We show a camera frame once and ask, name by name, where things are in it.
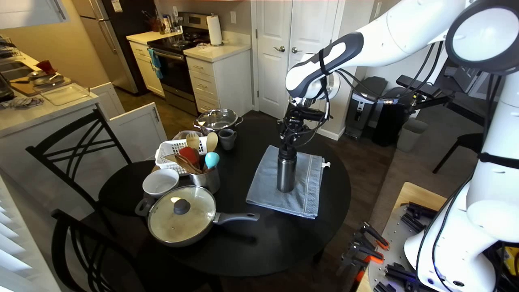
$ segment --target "oven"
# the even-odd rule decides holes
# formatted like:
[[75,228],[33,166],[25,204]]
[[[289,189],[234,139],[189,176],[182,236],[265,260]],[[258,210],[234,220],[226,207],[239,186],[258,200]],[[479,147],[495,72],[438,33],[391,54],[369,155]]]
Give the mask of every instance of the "oven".
[[189,62],[184,54],[155,49],[161,70],[161,83],[168,105],[198,116]]
[[181,14],[184,35],[148,43],[156,54],[166,101],[192,116],[198,116],[185,49],[210,43],[208,15]]

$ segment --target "gray cloth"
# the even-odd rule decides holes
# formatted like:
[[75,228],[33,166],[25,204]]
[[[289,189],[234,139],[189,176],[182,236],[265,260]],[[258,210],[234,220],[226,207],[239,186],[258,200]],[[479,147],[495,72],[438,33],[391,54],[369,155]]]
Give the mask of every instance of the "gray cloth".
[[278,153],[276,147],[268,147],[245,202],[279,213],[315,220],[320,213],[325,160],[297,153],[296,187],[292,192],[283,194],[278,191]]

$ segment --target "white plate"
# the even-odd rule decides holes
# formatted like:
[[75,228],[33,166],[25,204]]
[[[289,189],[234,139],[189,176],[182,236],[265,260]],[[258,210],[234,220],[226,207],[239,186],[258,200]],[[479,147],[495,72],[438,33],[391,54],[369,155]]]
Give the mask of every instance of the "white plate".
[[143,191],[148,195],[159,197],[176,189],[177,184],[179,184],[179,173],[176,169],[159,169],[156,173],[151,173],[145,179]]

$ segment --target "bottle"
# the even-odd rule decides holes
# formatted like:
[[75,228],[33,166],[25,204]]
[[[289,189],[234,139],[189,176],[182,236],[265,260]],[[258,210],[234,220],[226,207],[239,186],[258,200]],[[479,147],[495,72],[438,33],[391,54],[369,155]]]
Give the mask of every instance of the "bottle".
[[296,187],[297,153],[292,147],[279,148],[278,155],[278,191],[289,194]]

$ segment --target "mug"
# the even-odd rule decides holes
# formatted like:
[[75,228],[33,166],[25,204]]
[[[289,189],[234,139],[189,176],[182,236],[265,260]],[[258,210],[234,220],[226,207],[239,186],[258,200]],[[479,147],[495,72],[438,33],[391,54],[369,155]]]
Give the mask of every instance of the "mug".
[[219,134],[219,145],[223,147],[224,152],[232,152],[234,150],[234,143],[239,139],[239,134],[232,129],[223,129]]

